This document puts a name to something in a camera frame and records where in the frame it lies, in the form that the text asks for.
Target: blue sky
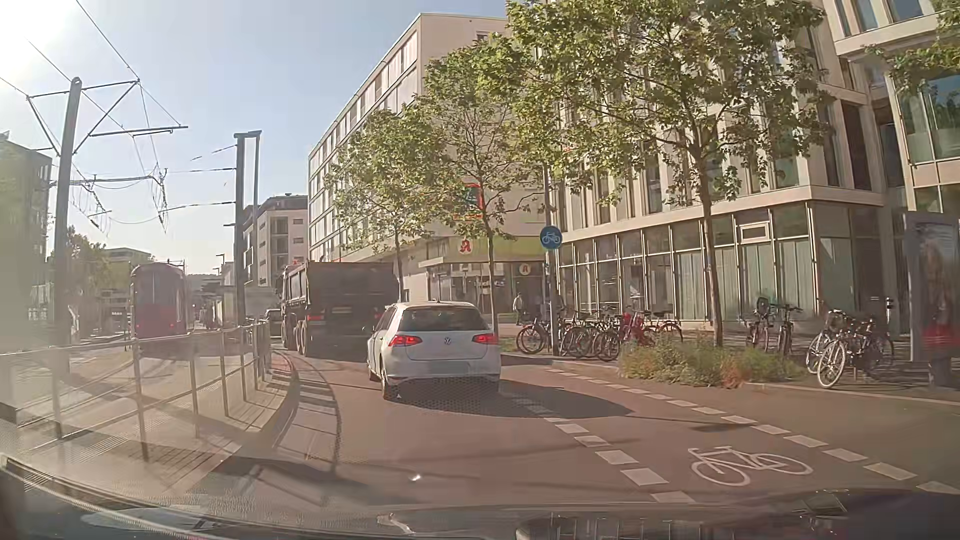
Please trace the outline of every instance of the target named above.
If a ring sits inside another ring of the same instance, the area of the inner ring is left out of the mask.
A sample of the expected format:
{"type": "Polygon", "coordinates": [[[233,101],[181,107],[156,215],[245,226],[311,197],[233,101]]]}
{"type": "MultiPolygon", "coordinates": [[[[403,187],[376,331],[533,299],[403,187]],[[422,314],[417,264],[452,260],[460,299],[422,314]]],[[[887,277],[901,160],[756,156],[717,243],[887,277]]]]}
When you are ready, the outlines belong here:
{"type": "MultiPolygon", "coordinates": [[[[347,99],[419,12],[503,16],[503,0],[81,0],[120,54],[181,124],[173,135],[91,138],[75,156],[87,177],[126,178],[161,168],[181,171],[231,167],[232,151],[209,153],[232,144],[232,134],[263,130],[260,200],[306,190],[307,153],[347,99]]],[[[133,79],[74,0],[0,0],[0,77],[30,94],[67,89],[68,83],[27,40],[67,76],[84,86],[133,79]]],[[[90,90],[108,108],[123,86],[90,90]]],[[[57,139],[63,129],[65,96],[36,98],[57,139]]],[[[152,126],[173,125],[149,97],[152,126]]],[[[78,138],[101,113],[81,102],[78,138]]],[[[125,128],[146,126],[138,89],[111,114],[125,128]]],[[[98,128],[118,130],[109,120],[98,128]]],[[[21,94],[0,83],[0,131],[18,144],[48,146],[21,94]]],[[[252,158],[248,173],[252,172],[252,158]]],[[[233,172],[182,174],[166,180],[169,207],[233,199],[233,172]]],[[[252,199],[247,176],[246,202],[252,199]]],[[[120,187],[125,184],[109,184],[120,187]]],[[[171,211],[166,232],[156,216],[156,186],[150,181],[120,189],[98,188],[104,207],[94,228],[82,212],[96,211],[92,196],[71,190],[70,223],[92,241],[109,247],[148,251],[158,259],[185,259],[190,273],[212,272],[217,254],[232,256],[232,207],[171,211]]],[[[55,191],[51,191],[51,206],[55,191]]]]}

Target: asphalt road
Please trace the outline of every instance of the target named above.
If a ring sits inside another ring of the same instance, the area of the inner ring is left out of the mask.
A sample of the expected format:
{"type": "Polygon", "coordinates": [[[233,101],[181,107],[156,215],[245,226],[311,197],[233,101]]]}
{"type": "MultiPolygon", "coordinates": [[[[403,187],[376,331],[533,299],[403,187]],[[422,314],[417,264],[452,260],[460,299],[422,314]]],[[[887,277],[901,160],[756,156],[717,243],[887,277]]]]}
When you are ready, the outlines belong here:
{"type": "Polygon", "coordinates": [[[289,393],[275,425],[196,492],[293,512],[960,493],[960,406],[620,380],[576,362],[506,367],[492,398],[438,387],[391,403],[362,353],[282,354],[294,371],[275,376],[289,393]]]}

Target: car rear window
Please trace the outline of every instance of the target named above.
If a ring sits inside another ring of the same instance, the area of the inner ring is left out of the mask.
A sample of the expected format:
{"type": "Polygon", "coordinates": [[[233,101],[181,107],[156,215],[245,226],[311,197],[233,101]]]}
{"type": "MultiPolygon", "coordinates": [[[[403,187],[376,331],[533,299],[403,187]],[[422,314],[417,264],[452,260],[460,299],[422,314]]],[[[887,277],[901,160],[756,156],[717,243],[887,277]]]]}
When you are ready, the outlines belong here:
{"type": "Polygon", "coordinates": [[[473,307],[411,307],[404,309],[398,331],[482,331],[487,322],[473,307]]]}

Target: windshield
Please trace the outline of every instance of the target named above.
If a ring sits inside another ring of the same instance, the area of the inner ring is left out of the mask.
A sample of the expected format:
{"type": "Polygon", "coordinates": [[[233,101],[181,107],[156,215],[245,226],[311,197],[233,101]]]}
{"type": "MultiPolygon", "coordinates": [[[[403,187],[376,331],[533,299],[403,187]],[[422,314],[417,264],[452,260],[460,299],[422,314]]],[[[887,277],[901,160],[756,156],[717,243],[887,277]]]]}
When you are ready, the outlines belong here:
{"type": "MultiPolygon", "coordinates": [[[[0,0],[0,471],[347,536],[960,498],[957,2],[0,0]]],[[[506,536],[627,534],[562,523],[506,536]]]]}

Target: blue bicycle sign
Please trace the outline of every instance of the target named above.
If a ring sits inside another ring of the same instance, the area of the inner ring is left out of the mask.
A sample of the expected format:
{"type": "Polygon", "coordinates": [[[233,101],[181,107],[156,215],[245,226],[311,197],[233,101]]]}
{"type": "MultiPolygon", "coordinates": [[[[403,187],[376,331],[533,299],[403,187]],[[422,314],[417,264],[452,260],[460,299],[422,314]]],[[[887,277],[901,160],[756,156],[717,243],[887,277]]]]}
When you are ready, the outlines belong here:
{"type": "Polygon", "coordinates": [[[545,249],[559,249],[560,245],[563,243],[564,234],[560,232],[560,228],[553,225],[547,225],[540,230],[540,245],[545,249]]]}

